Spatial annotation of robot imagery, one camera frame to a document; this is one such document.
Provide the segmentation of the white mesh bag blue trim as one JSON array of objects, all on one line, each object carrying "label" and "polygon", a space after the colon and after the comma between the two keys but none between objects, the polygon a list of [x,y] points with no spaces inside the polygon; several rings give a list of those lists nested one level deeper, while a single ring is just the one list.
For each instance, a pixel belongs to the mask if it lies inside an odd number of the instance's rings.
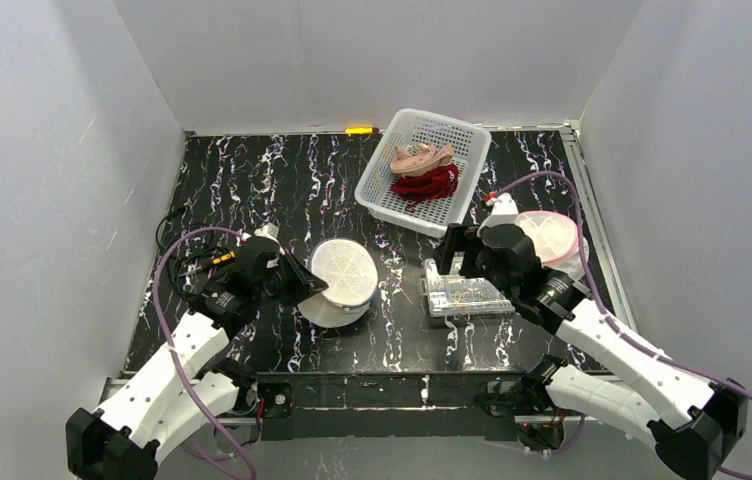
[{"label": "white mesh bag blue trim", "polygon": [[322,241],[307,267],[328,288],[299,303],[297,308],[320,328],[342,328],[356,322],[370,308],[378,284],[373,257],[360,243],[346,238]]}]

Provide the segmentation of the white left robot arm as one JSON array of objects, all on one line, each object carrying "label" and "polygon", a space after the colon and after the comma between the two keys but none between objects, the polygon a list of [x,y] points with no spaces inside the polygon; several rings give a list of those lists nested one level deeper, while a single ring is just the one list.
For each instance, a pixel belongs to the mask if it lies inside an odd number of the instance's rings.
[{"label": "white left robot arm", "polygon": [[270,235],[230,252],[146,364],[94,410],[65,425],[69,471],[79,479],[152,479],[160,463],[205,424],[225,437],[221,415],[259,417],[256,374],[219,353],[267,303],[296,306],[327,283]]}]

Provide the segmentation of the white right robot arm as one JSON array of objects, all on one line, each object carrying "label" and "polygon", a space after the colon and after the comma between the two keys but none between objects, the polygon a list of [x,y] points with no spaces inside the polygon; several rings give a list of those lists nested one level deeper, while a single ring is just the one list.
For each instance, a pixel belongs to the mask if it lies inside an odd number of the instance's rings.
[{"label": "white right robot arm", "polygon": [[561,359],[523,377],[544,404],[595,417],[652,448],[683,479],[710,479],[746,426],[748,402],[701,375],[666,363],[634,332],[602,314],[590,289],[544,266],[523,230],[501,224],[451,224],[434,258],[447,273],[462,254],[460,275],[489,281],[530,323],[576,346],[613,372],[613,384],[580,373]]}]

